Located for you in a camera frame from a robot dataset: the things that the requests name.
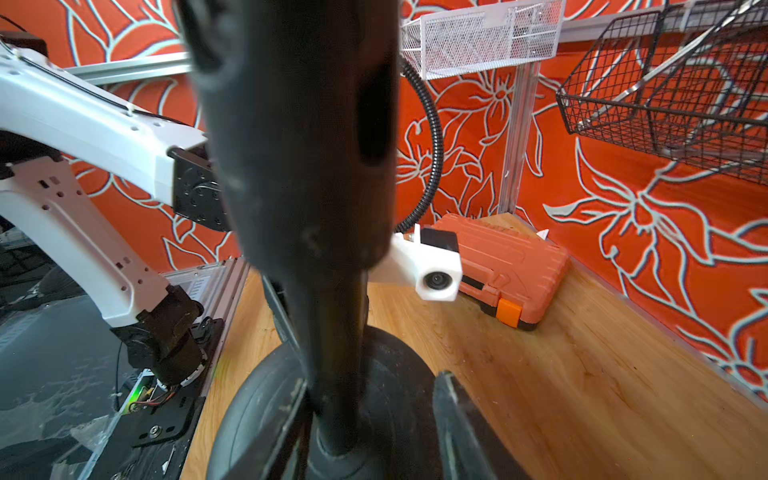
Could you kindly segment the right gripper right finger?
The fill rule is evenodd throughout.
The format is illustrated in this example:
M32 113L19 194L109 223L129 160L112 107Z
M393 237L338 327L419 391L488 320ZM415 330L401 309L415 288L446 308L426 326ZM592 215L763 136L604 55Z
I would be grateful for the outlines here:
M436 377L432 406L445 479L529 477L452 372Z

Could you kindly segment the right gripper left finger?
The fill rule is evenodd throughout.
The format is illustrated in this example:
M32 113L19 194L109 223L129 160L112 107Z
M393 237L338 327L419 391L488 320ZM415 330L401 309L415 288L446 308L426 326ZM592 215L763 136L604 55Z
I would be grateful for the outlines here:
M302 377L251 376L218 435L220 479L304 479L312 412Z

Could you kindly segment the black round stand base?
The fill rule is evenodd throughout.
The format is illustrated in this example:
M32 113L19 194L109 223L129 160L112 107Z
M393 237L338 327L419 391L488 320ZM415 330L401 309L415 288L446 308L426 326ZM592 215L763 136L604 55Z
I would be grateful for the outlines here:
M283 344L248 376L307 381L312 425L304 479L441 478L434 376L427 364L407 344L374 327L365 329L346 358L347 367L335 362L329 369L306 369L295 349ZM219 430L207 468L210 479L220 479Z

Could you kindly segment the black mic clip pole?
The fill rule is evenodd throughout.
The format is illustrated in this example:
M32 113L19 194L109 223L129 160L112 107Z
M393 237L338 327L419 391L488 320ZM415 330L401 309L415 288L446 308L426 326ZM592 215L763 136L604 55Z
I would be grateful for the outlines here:
M306 369L347 367L393 233L395 1L180 1L217 179Z

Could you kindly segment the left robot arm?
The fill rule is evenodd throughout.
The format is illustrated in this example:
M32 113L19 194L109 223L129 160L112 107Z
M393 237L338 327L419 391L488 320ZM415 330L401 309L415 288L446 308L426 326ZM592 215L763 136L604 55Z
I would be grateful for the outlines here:
M186 386L208 357L202 305L165 273L238 255L205 134L1 36L1 216L95 303L130 364Z

